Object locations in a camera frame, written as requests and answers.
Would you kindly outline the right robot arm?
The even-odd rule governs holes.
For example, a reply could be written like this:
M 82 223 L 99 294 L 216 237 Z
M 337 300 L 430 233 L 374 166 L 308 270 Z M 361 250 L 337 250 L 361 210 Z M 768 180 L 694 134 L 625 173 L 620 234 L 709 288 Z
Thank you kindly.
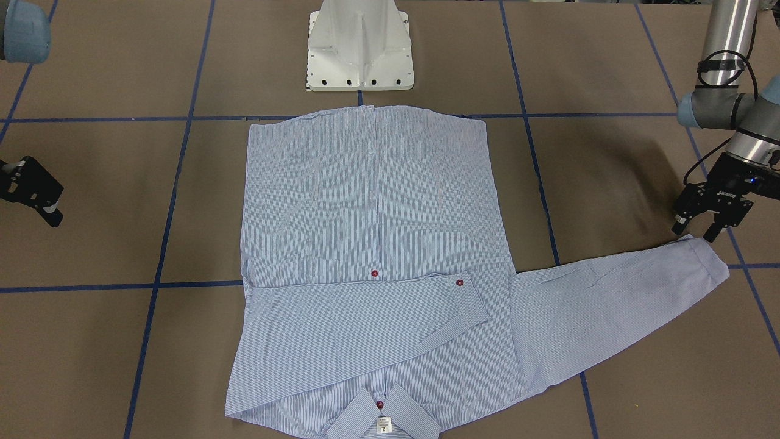
M 47 61 L 51 28 L 43 9 L 28 1 L 2 1 L 2 61 L 36 65 Z M 2 161 L 1 195 L 33 209 L 52 228 L 61 225 L 64 187 L 32 156 Z

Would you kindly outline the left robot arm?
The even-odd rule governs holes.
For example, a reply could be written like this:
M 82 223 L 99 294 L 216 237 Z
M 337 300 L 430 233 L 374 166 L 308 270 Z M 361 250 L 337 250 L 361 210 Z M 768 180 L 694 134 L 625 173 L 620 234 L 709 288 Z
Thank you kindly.
M 705 212 L 714 219 L 704 233 L 713 242 L 727 227 L 737 227 L 753 207 L 749 194 L 779 198 L 778 77 L 763 90 L 750 64 L 758 1 L 714 1 L 695 89 L 678 105 L 683 127 L 728 130 L 729 139 L 714 149 L 719 154 L 705 180 L 690 182 L 675 200 L 672 232 L 681 235 L 691 220 Z

